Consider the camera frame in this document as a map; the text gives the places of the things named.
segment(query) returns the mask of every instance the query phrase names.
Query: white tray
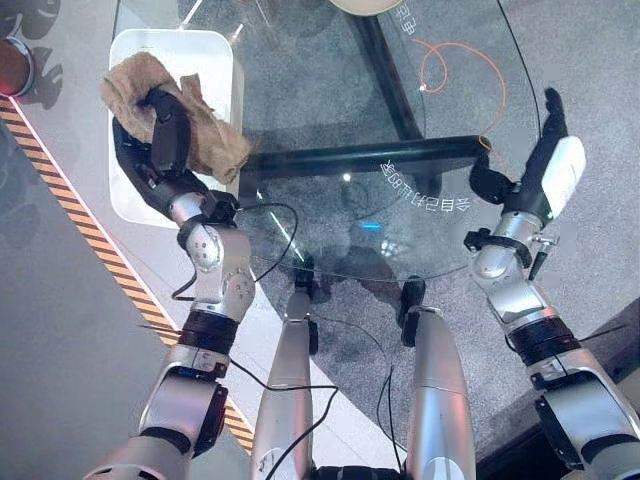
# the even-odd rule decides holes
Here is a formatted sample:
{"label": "white tray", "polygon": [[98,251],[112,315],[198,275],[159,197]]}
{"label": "white tray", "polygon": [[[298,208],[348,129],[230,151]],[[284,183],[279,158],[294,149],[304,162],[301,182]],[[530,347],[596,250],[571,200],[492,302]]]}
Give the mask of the white tray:
{"label": "white tray", "polygon": [[[216,32],[198,30],[125,30],[111,44],[109,68],[137,52],[154,55],[172,77],[198,73],[202,96],[218,118],[242,130],[244,75],[234,61],[229,42]],[[109,193],[116,213],[128,222],[176,228],[164,215],[149,207],[131,185],[116,160],[109,112]],[[198,175],[209,188],[237,195],[238,180],[226,187],[212,177]]]}

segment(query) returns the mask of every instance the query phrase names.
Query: brown cloth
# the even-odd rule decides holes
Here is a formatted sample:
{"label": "brown cloth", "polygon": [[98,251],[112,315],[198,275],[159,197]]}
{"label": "brown cloth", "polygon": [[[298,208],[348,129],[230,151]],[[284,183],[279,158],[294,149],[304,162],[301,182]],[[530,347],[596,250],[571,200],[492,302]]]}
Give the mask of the brown cloth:
{"label": "brown cloth", "polygon": [[156,114],[152,107],[139,103],[155,87],[175,96],[186,108],[191,124],[187,167],[226,185],[246,163],[249,141],[215,117],[202,99],[198,74],[182,77],[180,85],[182,90],[156,57],[140,52],[111,69],[102,81],[100,96],[124,129],[144,143],[151,143]]}

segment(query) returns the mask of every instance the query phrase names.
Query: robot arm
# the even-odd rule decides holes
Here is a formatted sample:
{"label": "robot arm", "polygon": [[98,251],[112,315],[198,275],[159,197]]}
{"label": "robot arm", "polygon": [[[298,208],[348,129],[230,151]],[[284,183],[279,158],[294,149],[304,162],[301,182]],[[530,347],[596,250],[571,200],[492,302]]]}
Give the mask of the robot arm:
{"label": "robot arm", "polygon": [[113,121],[118,162],[147,204],[180,227],[178,243],[196,270],[195,297],[178,343],[168,352],[141,416],[138,435],[86,479],[186,479],[193,457],[222,431],[236,330],[255,294],[250,247],[233,218],[232,195],[209,191],[186,169],[189,122],[172,95],[152,90],[152,145]]}
{"label": "robot arm", "polygon": [[[542,392],[536,410],[556,454],[590,478],[636,478],[636,412],[533,282],[557,244],[542,230],[562,211],[585,164],[580,140],[567,136],[559,95],[546,93],[549,117],[521,182],[511,184],[496,172],[475,172],[477,193],[505,208],[493,233],[480,229],[467,235],[465,245],[474,253],[471,274]],[[534,243],[541,248],[532,260]]]}

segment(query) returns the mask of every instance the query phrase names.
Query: glass tabletop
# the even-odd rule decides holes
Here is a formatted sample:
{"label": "glass tabletop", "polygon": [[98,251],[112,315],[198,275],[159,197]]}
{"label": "glass tabletop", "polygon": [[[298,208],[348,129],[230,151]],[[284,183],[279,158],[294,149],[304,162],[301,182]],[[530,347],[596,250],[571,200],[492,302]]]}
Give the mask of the glass tabletop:
{"label": "glass tabletop", "polygon": [[[285,264],[311,257],[317,271],[382,281],[458,269],[467,231],[499,219],[471,190],[472,166],[489,154],[517,179],[536,140],[525,71],[494,2],[405,0],[354,17],[329,0],[121,0],[115,31],[136,26],[132,16],[231,44],[254,146],[239,197],[297,211]],[[242,212],[238,224],[269,261],[294,227],[281,207]]]}

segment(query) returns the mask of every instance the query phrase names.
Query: black table frame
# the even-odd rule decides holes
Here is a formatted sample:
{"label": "black table frame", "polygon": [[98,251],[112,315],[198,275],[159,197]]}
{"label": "black table frame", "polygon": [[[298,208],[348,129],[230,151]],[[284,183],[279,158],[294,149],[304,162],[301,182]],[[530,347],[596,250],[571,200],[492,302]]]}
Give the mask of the black table frame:
{"label": "black table frame", "polygon": [[399,141],[312,150],[254,153],[240,174],[240,196],[255,199],[257,183],[272,178],[373,172],[391,161],[404,173],[428,178],[430,195],[440,194],[442,173],[474,165],[488,152],[477,135],[425,139],[418,128],[378,18],[349,15],[382,92]]}

